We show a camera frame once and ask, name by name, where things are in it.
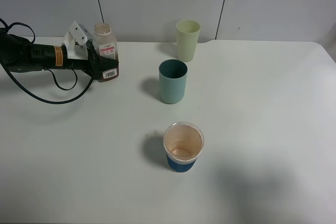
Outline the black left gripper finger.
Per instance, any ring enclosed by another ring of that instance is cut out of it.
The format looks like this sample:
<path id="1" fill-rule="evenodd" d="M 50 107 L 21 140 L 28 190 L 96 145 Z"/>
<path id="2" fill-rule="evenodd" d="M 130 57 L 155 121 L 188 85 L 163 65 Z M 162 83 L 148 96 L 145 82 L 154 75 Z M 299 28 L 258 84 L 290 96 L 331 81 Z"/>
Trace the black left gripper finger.
<path id="1" fill-rule="evenodd" d="M 94 80 L 112 80 L 118 76 L 119 62 L 93 52 L 90 56 L 91 76 Z"/>

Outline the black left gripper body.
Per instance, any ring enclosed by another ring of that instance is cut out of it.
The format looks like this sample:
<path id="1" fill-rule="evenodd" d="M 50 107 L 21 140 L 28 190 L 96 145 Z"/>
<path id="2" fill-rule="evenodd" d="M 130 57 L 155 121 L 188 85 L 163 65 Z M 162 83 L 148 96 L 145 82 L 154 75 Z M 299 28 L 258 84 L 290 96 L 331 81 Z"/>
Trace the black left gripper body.
<path id="1" fill-rule="evenodd" d="M 96 76 L 98 71 L 98 60 L 91 50 L 85 49 L 87 59 L 71 59 L 65 46 L 54 46 L 55 63 L 54 69 L 81 70 L 89 76 Z"/>

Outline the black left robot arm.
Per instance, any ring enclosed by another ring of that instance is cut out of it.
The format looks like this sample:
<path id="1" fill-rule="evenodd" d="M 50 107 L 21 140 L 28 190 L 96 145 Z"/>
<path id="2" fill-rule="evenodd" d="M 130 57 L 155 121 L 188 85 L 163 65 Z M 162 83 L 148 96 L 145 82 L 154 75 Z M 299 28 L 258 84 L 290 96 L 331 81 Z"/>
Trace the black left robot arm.
<path id="1" fill-rule="evenodd" d="M 61 46 L 33 44 L 12 34 L 1 34 L 1 61 L 10 72 L 80 70 L 95 80 L 118 68 L 119 62 L 97 54 L 92 39 L 88 45 L 76 41 Z"/>

